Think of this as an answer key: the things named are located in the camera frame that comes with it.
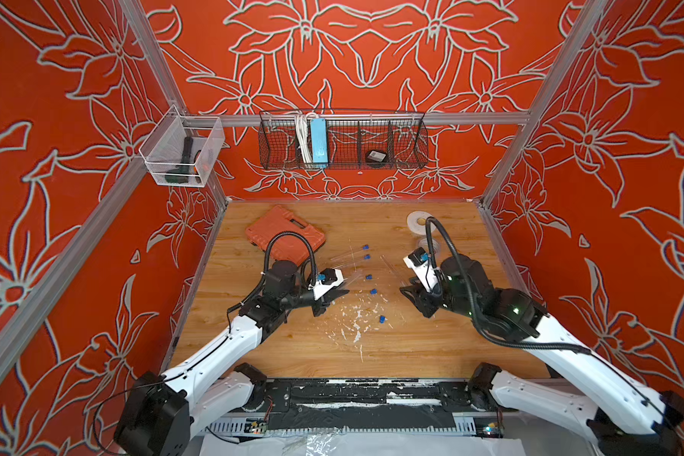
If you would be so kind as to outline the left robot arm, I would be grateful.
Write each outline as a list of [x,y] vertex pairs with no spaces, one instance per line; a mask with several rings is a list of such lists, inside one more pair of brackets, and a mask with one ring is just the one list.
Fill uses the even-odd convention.
[[227,412],[260,400],[264,375],[241,359],[267,340],[296,309],[323,315],[347,293],[341,270],[304,277],[280,260],[234,308],[218,336],[162,374],[146,372],[128,392],[113,440],[127,455],[181,455],[191,440]]

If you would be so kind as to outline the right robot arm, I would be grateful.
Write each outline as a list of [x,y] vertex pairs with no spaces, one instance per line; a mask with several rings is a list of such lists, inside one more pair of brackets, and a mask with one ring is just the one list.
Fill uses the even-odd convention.
[[439,310],[468,317],[486,340],[534,355],[577,390],[564,393],[482,363],[469,379],[475,408],[534,415],[583,437],[603,455],[683,454],[680,395],[634,380],[528,294],[495,287],[483,266],[467,256],[455,254],[435,265],[433,256],[418,248],[404,262],[414,276],[400,292],[424,317]]

